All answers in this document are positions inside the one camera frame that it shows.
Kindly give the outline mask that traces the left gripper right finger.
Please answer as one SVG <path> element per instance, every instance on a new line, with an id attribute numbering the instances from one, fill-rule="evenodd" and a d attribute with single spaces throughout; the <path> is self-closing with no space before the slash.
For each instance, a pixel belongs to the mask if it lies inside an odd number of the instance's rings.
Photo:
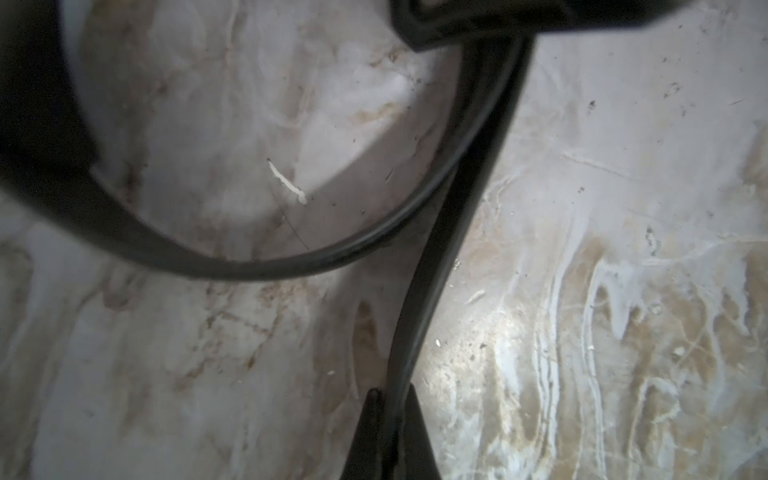
<path id="1" fill-rule="evenodd" d="M 398 434 L 393 479 L 441 480 L 416 389 L 409 386 Z"/>

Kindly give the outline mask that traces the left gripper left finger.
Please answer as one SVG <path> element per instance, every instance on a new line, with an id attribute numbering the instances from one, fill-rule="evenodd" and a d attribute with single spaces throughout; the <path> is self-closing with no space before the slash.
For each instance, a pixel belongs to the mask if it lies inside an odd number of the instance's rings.
<path id="1" fill-rule="evenodd" d="M 369 390 L 340 476 L 341 480 L 381 478 L 381 455 L 378 442 L 383 407 L 382 392 L 376 388 Z"/>

